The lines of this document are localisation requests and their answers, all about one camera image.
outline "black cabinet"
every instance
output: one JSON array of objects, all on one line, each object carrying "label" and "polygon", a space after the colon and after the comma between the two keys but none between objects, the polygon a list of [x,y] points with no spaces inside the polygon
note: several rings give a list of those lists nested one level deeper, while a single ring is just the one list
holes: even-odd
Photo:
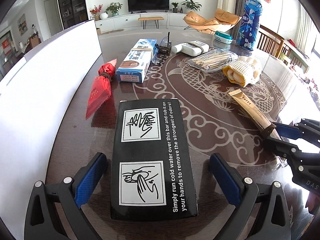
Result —
[{"label": "black cabinet", "polygon": [[63,28],[88,20],[85,0],[58,0]]}]

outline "television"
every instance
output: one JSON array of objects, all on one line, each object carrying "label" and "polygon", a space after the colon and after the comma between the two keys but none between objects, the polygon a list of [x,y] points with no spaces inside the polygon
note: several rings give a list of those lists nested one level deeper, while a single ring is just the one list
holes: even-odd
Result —
[{"label": "television", "polygon": [[129,12],[144,10],[169,10],[169,0],[128,0]]}]

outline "black box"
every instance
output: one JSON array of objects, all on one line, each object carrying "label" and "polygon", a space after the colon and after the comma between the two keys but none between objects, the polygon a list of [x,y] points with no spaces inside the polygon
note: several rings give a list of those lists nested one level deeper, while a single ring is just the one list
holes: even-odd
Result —
[{"label": "black box", "polygon": [[152,221],[198,215],[177,99],[119,104],[110,193],[111,219]]}]

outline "leather chair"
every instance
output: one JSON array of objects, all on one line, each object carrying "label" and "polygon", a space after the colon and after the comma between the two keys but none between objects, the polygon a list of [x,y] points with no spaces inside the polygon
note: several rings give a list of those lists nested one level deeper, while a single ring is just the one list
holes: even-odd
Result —
[{"label": "leather chair", "polygon": [[214,34],[216,31],[226,32],[235,26],[241,17],[238,15],[217,9],[214,18],[206,20],[197,13],[190,11],[183,18],[189,25],[186,29],[193,28],[198,32]]}]

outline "blue bottle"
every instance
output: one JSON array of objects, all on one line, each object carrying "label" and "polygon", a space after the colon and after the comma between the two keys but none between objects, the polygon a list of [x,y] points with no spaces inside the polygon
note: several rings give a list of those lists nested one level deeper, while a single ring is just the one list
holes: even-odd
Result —
[{"label": "blue bottle", "polygon": [[236,39],[237,44],[241,48],[253,51],[253,47],[257,41],[261,14],[261,0],[244,0],[244,14]]}]

